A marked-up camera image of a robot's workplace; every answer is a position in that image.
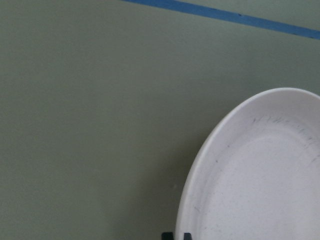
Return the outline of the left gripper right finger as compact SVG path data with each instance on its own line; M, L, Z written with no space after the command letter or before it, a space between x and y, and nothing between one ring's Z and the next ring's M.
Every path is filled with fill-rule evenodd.
M192 234L190 232L185 232L183 234L183 240L192 240Z

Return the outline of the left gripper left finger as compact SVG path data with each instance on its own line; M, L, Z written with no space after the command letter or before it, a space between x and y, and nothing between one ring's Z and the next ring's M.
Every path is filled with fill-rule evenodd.
M174 240L173 232L162 232L161 240Z

